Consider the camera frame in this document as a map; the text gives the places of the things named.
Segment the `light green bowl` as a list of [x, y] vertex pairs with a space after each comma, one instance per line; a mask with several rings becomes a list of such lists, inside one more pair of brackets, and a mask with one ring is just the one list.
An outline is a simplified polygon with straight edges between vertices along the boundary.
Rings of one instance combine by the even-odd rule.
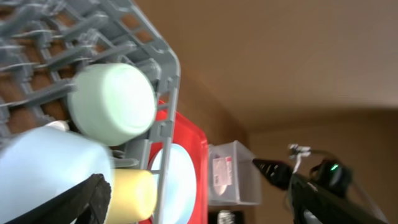
[[1, 223], [23, 215], [93, 174], [114, 184], [114, 163], [104, 145], [71, 131], [43, 126], [1, 150]]

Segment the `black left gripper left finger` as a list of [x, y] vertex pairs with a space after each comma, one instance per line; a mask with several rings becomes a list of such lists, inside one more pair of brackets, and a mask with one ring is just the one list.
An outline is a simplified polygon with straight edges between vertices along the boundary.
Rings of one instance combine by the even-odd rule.
[[111, 186], [102, 174], [93, 174], [66, 192], [6, 224], [103, 224], [111, 200]]

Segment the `yellow plastic cup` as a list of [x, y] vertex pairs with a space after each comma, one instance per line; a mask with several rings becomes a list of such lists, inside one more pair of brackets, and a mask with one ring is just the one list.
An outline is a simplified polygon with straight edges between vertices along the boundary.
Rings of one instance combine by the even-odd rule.
[[135, 223], [150, 218], [157, 204], [157, 182], [148, 170], [115, 169], [105, 224]]

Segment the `light blue plate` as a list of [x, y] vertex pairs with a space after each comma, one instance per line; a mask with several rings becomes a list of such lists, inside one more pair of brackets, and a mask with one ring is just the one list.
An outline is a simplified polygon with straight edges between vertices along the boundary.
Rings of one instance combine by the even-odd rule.
[[171, 144], [164, 186], [165, 194], [160, 222], [187, 224], [195, 207], [197, 178], [189, 153], [179, 144]]

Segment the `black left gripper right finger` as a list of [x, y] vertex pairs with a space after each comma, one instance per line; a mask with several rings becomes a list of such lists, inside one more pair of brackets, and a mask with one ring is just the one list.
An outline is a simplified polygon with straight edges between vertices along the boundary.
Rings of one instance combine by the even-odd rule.
[[294, 223], [383, 224], [385, 221], [365, 211], [347, 198], [338, 197], [282, 162], [253, 159], [266, 180], [287, 192]]

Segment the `green bowl with food scraps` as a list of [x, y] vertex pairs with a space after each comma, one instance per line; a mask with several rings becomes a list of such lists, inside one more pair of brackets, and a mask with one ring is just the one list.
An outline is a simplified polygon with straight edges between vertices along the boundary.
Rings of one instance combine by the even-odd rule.
[[107, 146], [118, 146], [146, 132], [155, 120], [154, 88], [137, 67], [92, 64], [72, 79], [69, 114], [78, 130]]

